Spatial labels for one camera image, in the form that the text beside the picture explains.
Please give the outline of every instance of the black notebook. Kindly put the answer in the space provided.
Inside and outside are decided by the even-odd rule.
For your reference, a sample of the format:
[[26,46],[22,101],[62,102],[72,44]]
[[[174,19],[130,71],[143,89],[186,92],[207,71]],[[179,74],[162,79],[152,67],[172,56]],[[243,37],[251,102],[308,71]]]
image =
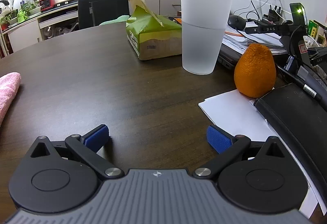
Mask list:
[[327,205],[327,112],[293,83],[258,98],[254,106],[291,148]]

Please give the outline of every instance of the flower pot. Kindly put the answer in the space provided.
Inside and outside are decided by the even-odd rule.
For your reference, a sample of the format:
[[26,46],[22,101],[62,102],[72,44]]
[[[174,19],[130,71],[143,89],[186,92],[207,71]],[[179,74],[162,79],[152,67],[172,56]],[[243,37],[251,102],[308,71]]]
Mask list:
[[41,7],[37,7],[35,9],[29,11],[30,15],[34,15],[34,14],[37,14],[39,12],[41,12]]
[[5,24],[1,24],[1,30],[6,30],[8,28],[8,24],[5,23]]
[[9,24],[12,26],[13,24],[16,24],[17,22],[18,22],[18,18],[15,17],[14,19],[11,19],[11,20],[9,21]]

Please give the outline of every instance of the wooden table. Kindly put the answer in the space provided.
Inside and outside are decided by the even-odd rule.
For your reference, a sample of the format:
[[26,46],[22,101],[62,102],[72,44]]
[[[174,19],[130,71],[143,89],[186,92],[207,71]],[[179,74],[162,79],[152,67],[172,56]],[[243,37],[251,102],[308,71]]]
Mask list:
[[[233,73],[220,64],[199,76],[183,69],[181,56],[138,60],[124,23],[49,39],[0,60],[0,76],[13,71],[22,82],[0,128],[0,222],[15,211],[9,178],[37,136],[59,141],[104,123],[113,147],[98,153],[125,172],[192,172],[216,155],[198,103],[235,89]],[[316,223],[320,216],[318,206]]]

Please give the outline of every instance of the pink towel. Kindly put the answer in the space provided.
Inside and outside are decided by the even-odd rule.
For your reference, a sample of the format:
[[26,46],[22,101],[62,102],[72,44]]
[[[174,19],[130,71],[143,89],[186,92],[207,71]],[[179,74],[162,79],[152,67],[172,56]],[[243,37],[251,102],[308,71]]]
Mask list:
[[20,80],[19,73],[9,73],[0,78],[0,125],[17,94]]

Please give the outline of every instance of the orange fruit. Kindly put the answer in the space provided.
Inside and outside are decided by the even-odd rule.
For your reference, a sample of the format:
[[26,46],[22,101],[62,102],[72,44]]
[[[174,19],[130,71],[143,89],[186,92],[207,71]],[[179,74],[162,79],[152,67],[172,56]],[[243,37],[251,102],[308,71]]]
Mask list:
[[236,64],[234,81],[238,91],[251,98],[269,92],[276,82],[275,63],[269,48],[250,44]]

